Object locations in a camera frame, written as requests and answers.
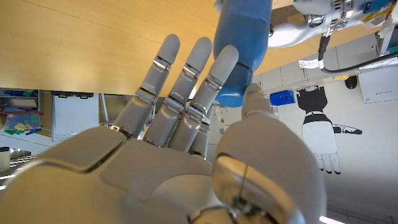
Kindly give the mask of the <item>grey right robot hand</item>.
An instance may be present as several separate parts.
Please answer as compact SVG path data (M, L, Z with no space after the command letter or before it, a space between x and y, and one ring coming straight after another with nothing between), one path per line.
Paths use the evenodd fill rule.
M261 87L204 158L206 114L239 53L227 45L195 95L211 52L199 39L143 139L180 41L168 35L145 79L107 128L61 142L22 166L1 191L2 223L318 223L326 189L305 143L278 120Z

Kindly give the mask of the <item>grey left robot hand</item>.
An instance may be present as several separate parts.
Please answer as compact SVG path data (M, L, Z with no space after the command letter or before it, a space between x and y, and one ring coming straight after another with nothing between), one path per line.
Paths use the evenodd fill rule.
M326 30L326 15L332 10L330 0L294 0L292 5L273 9L274 31L269 48L297 45Z

